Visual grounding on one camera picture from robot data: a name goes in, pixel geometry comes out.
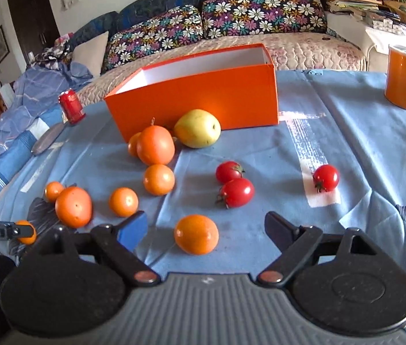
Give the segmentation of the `large orange tomato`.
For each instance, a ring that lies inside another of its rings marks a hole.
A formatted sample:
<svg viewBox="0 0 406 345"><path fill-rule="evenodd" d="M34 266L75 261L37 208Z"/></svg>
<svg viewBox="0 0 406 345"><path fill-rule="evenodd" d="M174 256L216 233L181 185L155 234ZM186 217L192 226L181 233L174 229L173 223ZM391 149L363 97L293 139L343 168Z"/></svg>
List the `large orange tomato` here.
<svg viewBox="0 0 406 345"><path fill-rule="evenodd" d="M145 128L137 140L137 156L147 166L167 165L175 155L175 144L168 129L155 125L155 120Z"/></svg>
<svg viewBox="0 0 406 345"><path fill-rule="evenodd" d="M82 188L70 186L55 201L59 221L70 228L86 226L92 218L93 205L90 195Z"/></svg>

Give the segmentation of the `orange fruit middle lower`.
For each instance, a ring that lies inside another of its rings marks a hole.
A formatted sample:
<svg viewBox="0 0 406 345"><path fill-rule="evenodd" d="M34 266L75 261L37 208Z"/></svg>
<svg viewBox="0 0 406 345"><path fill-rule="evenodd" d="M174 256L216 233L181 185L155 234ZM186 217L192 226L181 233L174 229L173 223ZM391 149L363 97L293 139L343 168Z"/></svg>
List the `orange fruit middle lower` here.
<svg viewBox="0 0 406 345"><path fill-rule="evenodd" d="M133 189L120 187L110 195L109 207L118 217L128 218L137 212L139 199Z"/></svg>

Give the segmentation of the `tiny orange fruit at edge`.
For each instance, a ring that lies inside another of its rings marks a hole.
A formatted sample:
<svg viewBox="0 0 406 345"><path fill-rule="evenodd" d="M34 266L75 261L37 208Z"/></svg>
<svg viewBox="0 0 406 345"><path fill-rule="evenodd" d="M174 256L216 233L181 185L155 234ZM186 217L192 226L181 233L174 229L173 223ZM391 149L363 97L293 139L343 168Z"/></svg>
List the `tiny orange fruit at edge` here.
<svg viewBox="0 0 406 345"><path fill-rule="evenodd" d="M15 223L19 229L18 241L24 245L32 245L37 239L37 231L34 226L26 220L20 220Z"/></svg>

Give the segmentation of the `orange fruit front centre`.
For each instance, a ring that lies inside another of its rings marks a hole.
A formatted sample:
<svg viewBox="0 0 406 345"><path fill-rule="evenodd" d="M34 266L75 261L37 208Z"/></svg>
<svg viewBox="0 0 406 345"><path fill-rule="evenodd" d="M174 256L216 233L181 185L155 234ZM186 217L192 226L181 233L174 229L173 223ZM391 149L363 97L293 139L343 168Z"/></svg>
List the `orange fruit front centre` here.
<svg viewBox="0 0 406 345"><path fill-rule="evenodd" d="M196 256L206 255L218 245L218 227L206 216L188 215L176 224L174 239L184 252Z"/></svg>

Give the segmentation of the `red cherry tomato on tape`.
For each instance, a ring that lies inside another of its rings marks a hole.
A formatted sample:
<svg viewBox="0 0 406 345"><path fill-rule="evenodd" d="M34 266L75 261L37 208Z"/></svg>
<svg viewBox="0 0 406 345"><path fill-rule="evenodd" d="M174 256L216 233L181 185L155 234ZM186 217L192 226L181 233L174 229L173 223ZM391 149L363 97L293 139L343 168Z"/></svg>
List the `red cherry tomato on tape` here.
<svg viewBox="0 0 406 345"><path fill-rule="evenodd" d="M313 183L318 192L329 192L337 188L340 181L338 170L330 165L324 164L318 167L313 173Z"/></svg>

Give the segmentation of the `red cherry tomato lower pair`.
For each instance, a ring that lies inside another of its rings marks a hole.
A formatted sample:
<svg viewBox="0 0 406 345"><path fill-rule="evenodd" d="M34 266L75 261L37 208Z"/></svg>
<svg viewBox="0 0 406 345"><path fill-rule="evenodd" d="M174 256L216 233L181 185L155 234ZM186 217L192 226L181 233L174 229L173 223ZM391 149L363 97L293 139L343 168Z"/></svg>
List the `red cherry tomato lower pair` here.
<svg viewBox="0 0 406 345"><path fill-rule="evenodd" d="M254 195L252 182L246 178L237 178L220 188L216 202L223 202L228 209L237 208L248 204Z"/></svg>

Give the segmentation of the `red cherry tomato pair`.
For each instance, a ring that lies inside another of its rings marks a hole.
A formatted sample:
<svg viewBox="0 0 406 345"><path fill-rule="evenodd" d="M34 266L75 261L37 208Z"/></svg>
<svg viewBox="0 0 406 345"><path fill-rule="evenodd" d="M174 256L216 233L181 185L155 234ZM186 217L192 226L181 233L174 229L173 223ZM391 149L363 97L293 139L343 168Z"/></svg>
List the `red cherry tomato pair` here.
<svg viewBox="0 0 406 345"><path fill-rule="evenodd" d="M225 184L237 178L242 178L245 170L241 164L229 160L218 165L215 171L215 177L220 184Z"/></svg>
<svg viewBox="0 0 406 345"><path fill-rule="evenodd" d="M248 204L254 195L252 182L246 178L237 178L220 188L216 202L223 202L228 209L237 208Z"/></svg>

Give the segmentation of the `light blue tablecloth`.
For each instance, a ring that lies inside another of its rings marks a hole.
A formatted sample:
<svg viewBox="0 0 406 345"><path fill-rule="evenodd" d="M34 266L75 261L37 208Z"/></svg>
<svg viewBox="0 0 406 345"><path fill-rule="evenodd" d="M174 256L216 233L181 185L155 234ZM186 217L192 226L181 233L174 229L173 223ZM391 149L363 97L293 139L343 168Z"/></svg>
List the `light blue tablecloth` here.
<svg viewBox="0 0 406 345"><path fill-rule="evenodd" d="M175 184L162 196L145 189L146 167L106 103L88 106L8 185L0 221L44 232L55 217L32 203L58 181L90 195L92 227L118 223L109 198L128 188L148 220L136 253L161 275L259 274L278 254L264 231L270 211L326 233L361 229L406 271L406 110L385 98L385 75L297 70L277 80L279 123L224 131L203 149L177 146Z"/></svg>

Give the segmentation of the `red cherry tomato upper pair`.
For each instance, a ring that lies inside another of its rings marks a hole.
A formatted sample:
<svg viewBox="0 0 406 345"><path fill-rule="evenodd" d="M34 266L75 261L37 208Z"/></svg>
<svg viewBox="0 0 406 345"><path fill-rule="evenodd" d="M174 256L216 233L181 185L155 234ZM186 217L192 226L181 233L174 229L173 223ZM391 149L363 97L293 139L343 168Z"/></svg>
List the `red cherry tomato upper pair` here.
<svg viewBox="0 0 406 345"><path fill-rule="evenodd" d="M218 165L215 171L215 177L220 184L225 184L237 178L242 178L245 170L241 164L229 160Z"/></svg>

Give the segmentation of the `red soda can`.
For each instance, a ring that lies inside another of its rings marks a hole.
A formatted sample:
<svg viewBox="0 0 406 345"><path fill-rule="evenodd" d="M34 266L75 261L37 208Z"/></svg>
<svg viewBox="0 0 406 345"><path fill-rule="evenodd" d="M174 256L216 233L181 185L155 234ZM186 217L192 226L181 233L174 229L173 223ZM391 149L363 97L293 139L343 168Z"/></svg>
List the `red soda can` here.
<svg viewBox="0 0 406 345"><path fill-rule="evenodd" d="M73 89L62 92L58 97L58 101L71 125L75 125L84 119L84 109Z"/></svg>

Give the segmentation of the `white pillow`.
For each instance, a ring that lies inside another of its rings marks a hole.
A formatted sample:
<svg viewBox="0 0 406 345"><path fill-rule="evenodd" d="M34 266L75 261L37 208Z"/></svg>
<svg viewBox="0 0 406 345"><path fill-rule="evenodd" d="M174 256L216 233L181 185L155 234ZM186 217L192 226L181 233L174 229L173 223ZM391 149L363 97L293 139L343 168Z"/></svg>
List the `white pillow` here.
<svg viewBox="0 0 406 345"><path fill-rule="evenodd" d="M108 39L109 32L106 31L90 41L77 45L72 55L72 61L85 66L94 78L99 77Z"/></svg>

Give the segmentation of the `white side table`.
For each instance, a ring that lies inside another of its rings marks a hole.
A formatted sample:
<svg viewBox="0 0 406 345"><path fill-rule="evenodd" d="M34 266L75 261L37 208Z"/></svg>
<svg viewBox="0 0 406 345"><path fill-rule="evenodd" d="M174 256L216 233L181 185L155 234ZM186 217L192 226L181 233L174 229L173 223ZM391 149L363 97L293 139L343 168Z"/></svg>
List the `white side table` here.
<svg viewBox="0 0 406 345"><path fill-rule="evenodd" d="M369 72L387 71L390 45L406 47L406 35L375 30L351 15L326 13L326 18L331 32L364 53Z"/></svg>

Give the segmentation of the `floral cushion left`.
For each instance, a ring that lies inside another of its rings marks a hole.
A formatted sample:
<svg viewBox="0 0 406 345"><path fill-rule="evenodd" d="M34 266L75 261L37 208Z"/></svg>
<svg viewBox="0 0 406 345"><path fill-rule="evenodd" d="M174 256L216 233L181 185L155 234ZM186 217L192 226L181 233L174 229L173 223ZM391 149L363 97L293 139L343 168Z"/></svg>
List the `floral cushion left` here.
<svg viewBox="0 0 406 345"><path fill-rule="evenodd" d="M201 14L193 5L175 7L112 35L102 72L162 51L192 45L203 38Z"/></svg>

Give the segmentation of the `floral cushion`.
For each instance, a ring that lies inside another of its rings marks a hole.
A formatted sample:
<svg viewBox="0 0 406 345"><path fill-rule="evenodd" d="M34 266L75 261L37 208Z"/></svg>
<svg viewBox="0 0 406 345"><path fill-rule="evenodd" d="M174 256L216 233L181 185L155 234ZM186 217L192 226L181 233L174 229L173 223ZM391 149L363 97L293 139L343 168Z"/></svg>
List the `floral cushion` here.
<svg viewBox="0 0 406 345"><path fill-rule="evenodd" d="M321 0L206 0L201 10L204 37L282 33L324 33Z"/></svg>
<svg viewBox="0 0 406 345"><path fill-rule="evenodd" d="M203 38L201 14L193 5L175 7L112 35L102 72L162 51L192 45Z"/></svg>

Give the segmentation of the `wall light switch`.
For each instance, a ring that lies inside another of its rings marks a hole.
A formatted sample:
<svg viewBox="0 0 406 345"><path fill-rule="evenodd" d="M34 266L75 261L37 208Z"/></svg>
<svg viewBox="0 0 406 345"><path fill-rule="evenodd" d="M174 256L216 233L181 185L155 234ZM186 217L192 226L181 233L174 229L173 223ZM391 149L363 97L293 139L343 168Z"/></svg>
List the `wall light switch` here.
<svg viewBox="0 0 406 345"><path fill-rule="evenodd" d="M69 10L78 2L80 2L80 0L61 0L62 10L63 11Z"/></svg>

